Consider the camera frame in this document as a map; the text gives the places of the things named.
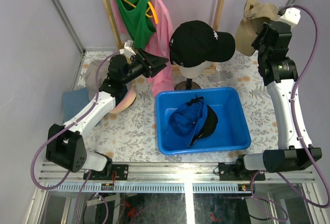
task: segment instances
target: blue fabric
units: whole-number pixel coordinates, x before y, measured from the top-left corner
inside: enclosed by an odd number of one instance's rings
[[[207,118],[207,105],[204,99],[192,99],[192,104],[184,103],[170,116],[165,132],[165,146],[170,150],[186,149],[194,135],[197,135]]]
[[[73,92],[63,94],[64,122],[77,115],[89,102],[88,89],[82,88]]]

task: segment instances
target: table surface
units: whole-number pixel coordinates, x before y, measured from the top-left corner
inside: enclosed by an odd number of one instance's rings
[[[87,52],[77,89],[85,86],[84,74],[93,60],[102,60],[111,52]],[[258,73],[257,54],[251,57],[235,52],[233,58],[217,65],[214,75],[200,75],[194,81],[202,88],[232,87],[237,90],[252,143],[246,150],[165,156],[157,147],[155,98],[151,84],[142,76],[133,81],[136,101],[118,114],[107,114],[92,129],[85,145],[116,162],[233,162],[240,154],[260,153],[277,148],[277,124],[270,96]],[[185,80],[173,75],[174,84]]]

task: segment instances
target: tan hat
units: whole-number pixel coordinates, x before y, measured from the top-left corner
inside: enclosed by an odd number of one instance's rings
[[[244,17],[236,34],[236,49],[246,56],[251,56],[255,49],[251,46],[262,30],[264,22],[276,21],[279,18],[278,8],[274,4],[261,4],[257,0],[246,0]]]
[[[85,82],[86,82],[86,88],[88,89],[88,96],[89,99],[92,100],[96,94],[96,84],[95,84],[95,76],[96,76],[96,70],[99,67],[99,65],[102,63],[103,60],[94,60],[92,61],[88,69],[85,73]],[[108,67],[110,65],[109,61],[106,61],[100,68],[98,75],[97,75],[97,80],[98,80],[98,85],[101,86],[102,82],[107,78],[108,75]],[[136,92],[134,91],[134,88],[132,88],[132,83],[130,82],[127,84],[128,92],[123,98],[123,100],[114,108],[112,109],[109,113],[119,113],[126,108],[130,107],[130,105],[133,104],[133,102],[136,99]]]

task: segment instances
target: wooden pole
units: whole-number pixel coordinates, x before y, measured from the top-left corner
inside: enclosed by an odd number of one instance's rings
[[[225,2],[225,0],[218,0],[218,2],[217,2],[217,9],[216,9],[216,13],[214,15],[214,21],[213,21],[213,26],[212,26],[214,31],[218,31],[218,26],[219,26],[224,2]]]
[[[117,28],[117,24],[116,24],[116,21],[115,21],[114,16],[113,16],[110,0],[102,0],[102,1],[103,1],[103,4],[104,4],[104,7],[105,7],[105,11],[106,11],[107,16],[108,16],[108,20],[109,20],[109,23],[110,23],[110,26],[111,26],[112,33],[114,35],[114,40],[115,40],[115,43],[117,45],[117,48],[122,49],[124,47],[123,47],[123,44],[121,42],[119,32],[118,32],[118,28]]]

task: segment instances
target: green shirt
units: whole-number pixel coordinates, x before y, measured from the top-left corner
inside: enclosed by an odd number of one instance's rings
[[[145,15],[150,0],[127,0],[134,4],[136,8],[123,0],[115,1],[127,31],[134,40],[134,48],[145,49],[151,35],[156,32],[151,19]]]

